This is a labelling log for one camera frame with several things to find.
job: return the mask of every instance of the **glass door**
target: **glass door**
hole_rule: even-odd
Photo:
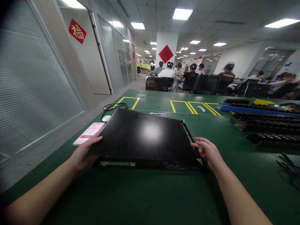
[[[294,51],[266,49],[248,76],[264,71],[265,78],[274,77]]]

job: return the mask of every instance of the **red banner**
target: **red banner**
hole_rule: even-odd
[[[87,35],[87,32],[81,26],[79,26],[79,24],[76,23],[73,19],[71,20],[69,33],[81,44],[83,44],[85,36]]]
[[[158,55],[162,58],[164,63],[167,63],[169,59],[173,57],[173,53],[168,45],[166,45]]]

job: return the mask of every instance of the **person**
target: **person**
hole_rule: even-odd
[[[254,80],[264,80],[265,78],[263,77],[265,73],[261,70],[257,74],[249,76],[248,79],[254,79]]]
[[[179,62],[177,64],[177,70],[175,70],[175,75],[176,76],[182,76],[184,74],[183,69],[181,67],[182,67],[182,64]]]
[[[168,67],[168,70],[173,71],[172,67],[173,65]],[[98,137],[101,131],[99,130],[93,137],[81,144],[66,162],[40,183],[7,206],[4,213],[8,222],[10,224],[33,225],[42,223],[77,174],[99,157],[98,155],[88,155],[87,152],[92,144],[102,140],[102,136]],[[272,225],[238,178],[226,165],[218,148],[208,139],[202,137],[195,137],[194,139],[196,143],[191,143],[191,146],[198,148],[199,154],[202,158],[207,159],[209,168],[214,172],[231,224]]]
[[[162,70],[159,74],[158,77],[170,77],[174,78],[175,77],[175,71],[172,70],[173,68],[173,63],[172,62],[167,62],[167,69]]]
[[[155,75],[159,74],[162,70],[164,70],[165,68],[163,67],[163,61],[159,62],[159,67],[155,68],[155,70],[153,71],[153,73]]]
[[[276,82],[271,82],[269,83],[269,85],[271,86],[268,94],[272,95],[274,94],[279,88],[283,87],[284,85],[286,85],[290,79],[292,79],[293,76],[291,73],[286,73],[282,76],[281,81],[276,81]]]
[[[154,58],[151,58],[149,65],[150,65],[150,73],[153,73],[153,71],[155,70]]]
[[[232,73],[234,64],[227,64],[224,67],[224,72],[219,73],[218,76],[220,77],[220,81],[233,81],[235,78],[235,74]]]
[[[198,73],[195,73],[195,70],[197,68],[197,64],[193,63],[190,65],[190,72],[186,72],[182,77],[181,79],[184,79],[184,78],[193,78],[193,79],[196,79],[197,76],[199,75]]]
[[[203,63],[200,63],[199,68],[196,70],[196,73],[198,73],[198,74],[206,74]]]

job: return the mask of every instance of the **white shirt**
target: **white shirt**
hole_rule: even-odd
[[[260,75],[259,77],[255,75],[252,75],[250,77],[248,77],[248,79],[254,79],[254,80],[264,80],[265,78],[263,77],[263,75]]]
[[[178,69],[174,70],[174,72],[176,73],[176,75],[180,75],[183,74],[183,69],[180,68],[180,70],[178,71]]]
[[[170,77],[174,78],[175,77],[175,71],[172,69],[165,69],[162,70],[159,74],[158,77]]]
[[[198,73],[198,74],[206,74],[204,68],[202,68],[202,70],[199,70],[199,68],[197,68],[197,70],[195,71],[195,73]]]

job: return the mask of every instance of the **office chair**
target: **office chair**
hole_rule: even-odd
[[[169,90],[169,80],[165,77],[147,77],[145,90],[167,92]]]
[[[180,93],[182,91],[191,92],[193,90],[194,84],[195,84],[194,78],[185,78]]]
[[[233,81],[220,81],[217,93],[225,93],[227,94],[228,85],[230,85]]]
[[[245,91],[247,89],[248,84],[256,84],[257,82],[259,82],[259,80],[256,79],[248,79],[246,80],[244,83],[242,83],[237,89],[233,90],[233,93],[237,95],[244,95]]]
[[[267,98],[270,86],[267,84],[248,84],[244,96],[245,98]]]
[[[169,88],[171,88],[171,90],[173,89],[173,84],[174,84],[174,78],[171,77],[164,77],[167,78],[169,81]]]
[[[193,87],[194,94],[216,95],[220,77],[210,75],[198,75]]]
[[[275,91],[274,94],[269,95],[269,98],[283,98],[287,93],[290,93],[298,85],[299,84],[295,84],[295,83],[285,84],[277,91]]]
[[[137,67],[137,75],[140,77],[141,75],[139,75],[138,73],[141,73],[141,68],[140,68],[140,66]]]

